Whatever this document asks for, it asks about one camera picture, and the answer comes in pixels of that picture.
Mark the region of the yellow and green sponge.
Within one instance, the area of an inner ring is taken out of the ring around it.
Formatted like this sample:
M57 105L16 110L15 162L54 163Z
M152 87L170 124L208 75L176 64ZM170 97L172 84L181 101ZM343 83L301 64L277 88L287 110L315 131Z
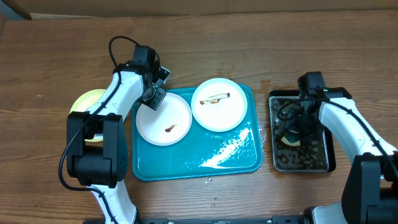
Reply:
M291 147L299 147L301 146L301 142L299 139L299 135L295 134L295 133L285 133L280 141L282 143L284 143L287 146L291 146Z

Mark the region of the white plate with small stain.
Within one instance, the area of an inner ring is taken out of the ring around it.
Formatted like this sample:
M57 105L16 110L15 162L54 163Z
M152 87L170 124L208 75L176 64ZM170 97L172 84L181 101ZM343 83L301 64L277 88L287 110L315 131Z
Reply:
M167 93L158 110L141 105L136 113L139 134L156 146L169 146L182 140L191 125L191 108L175 93Z

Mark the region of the yellow-green plate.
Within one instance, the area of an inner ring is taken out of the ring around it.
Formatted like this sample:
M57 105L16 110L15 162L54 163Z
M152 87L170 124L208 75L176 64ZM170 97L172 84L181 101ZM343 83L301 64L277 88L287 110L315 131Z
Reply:
M105 92L105 89L90 90L82 94L72 105L70 112L84 112L95 104Z

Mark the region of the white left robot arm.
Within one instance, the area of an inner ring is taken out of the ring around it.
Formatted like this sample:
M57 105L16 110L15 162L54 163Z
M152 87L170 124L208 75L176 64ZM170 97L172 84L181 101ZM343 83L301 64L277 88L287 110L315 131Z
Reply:
M137 102L157 110L166 96L161 86L170 75L158 60L153 65L140 60L120 63L100 99L86 111L68 115L67 146L59 168L66 167L80 186L68 185L62 172L58 177L69 190L92 192L104 223L139 223L124 181L129 162L124 120Z

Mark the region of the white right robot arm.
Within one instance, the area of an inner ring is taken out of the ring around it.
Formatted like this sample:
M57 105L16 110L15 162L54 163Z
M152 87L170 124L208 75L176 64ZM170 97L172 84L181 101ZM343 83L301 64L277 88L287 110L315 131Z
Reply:
M282 142L299 146L320 128L334 135L351 162L340 202L309 208L308 223L397 223L397 149L383 140L344 88L303 88L284 119Z

